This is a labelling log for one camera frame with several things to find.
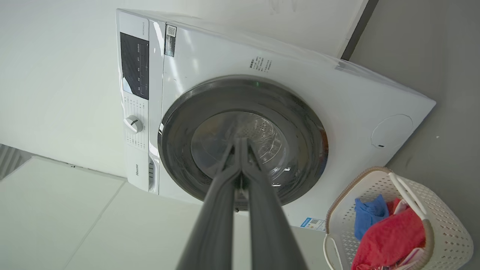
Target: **sticker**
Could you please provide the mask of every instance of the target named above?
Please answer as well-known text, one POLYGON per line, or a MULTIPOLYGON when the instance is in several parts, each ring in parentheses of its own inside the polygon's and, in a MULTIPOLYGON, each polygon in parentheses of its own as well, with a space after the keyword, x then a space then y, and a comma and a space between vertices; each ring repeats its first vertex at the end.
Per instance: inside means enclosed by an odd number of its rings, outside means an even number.
POLYGON ((167 25, 167 35, 177 37, 177 28, 175 26, 167 25))
POLYGON ((325 221, 319 220, 319 219, 307 218, 300 227, 325 232, 325 221))
POLYGON ((262 72, 268 72, 272 66, 272 60, 266 60, 263 57, 257 56, 250 62, 250 68, 262 72))
POLYGON ((165 55, 173 57, 175 55, 175 39, 177 37, 177 28, 166 25, 165 30, 165 55))

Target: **control panel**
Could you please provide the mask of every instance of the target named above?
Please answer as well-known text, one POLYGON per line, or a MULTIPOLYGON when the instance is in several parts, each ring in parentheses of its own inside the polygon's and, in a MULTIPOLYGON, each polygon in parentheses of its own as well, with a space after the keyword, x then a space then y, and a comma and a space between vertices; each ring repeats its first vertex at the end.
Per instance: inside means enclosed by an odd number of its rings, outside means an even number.
POLYGON ((148 101, 134 95, 123 95, 125 139, 138 150, 148 151, 148 101))
POLYGON ((148 41, 120 33, 123 91, 148 99, 148 41))

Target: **washing machine door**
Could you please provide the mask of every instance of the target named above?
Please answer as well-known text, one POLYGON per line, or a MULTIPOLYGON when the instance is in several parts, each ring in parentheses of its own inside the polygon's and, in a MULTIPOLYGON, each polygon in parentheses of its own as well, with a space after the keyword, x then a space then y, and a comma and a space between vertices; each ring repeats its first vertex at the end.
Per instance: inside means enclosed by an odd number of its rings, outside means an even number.
MULTIPOLYGON (((214 79, 183 94, 162 119, 158 150, 172 179, 203 200, 238 137, 255 143, 282 205, 310 190, 325 169, 328 142, 317 115, 293 91, 251 76, 214 79)), ((247 207, 237 198, 237 210, 247 207)))

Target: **blue cloth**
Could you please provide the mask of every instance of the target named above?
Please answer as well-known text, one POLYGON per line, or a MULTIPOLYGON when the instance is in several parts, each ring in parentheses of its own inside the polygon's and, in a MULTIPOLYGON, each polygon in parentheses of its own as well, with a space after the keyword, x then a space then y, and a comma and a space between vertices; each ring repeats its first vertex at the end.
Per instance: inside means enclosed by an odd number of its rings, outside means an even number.
POLYGON ((380 194, 374 201, 362 203, 355 199, 355 237, 360 241, 367 230, 375 223, 388 218, 388 207, 380 194))

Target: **front-load washing machine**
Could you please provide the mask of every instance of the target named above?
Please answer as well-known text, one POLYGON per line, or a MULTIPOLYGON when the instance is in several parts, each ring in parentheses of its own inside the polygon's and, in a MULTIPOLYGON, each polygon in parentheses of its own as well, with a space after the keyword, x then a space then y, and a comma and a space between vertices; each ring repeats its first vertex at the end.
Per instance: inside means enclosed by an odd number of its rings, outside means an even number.
POLYGON ((247 137, 292 226, 322 230, 347 184, 435 105, 348 61, 198 18, 118 10, 117 34, 128 181, 200 204, 229 141, 247 137))

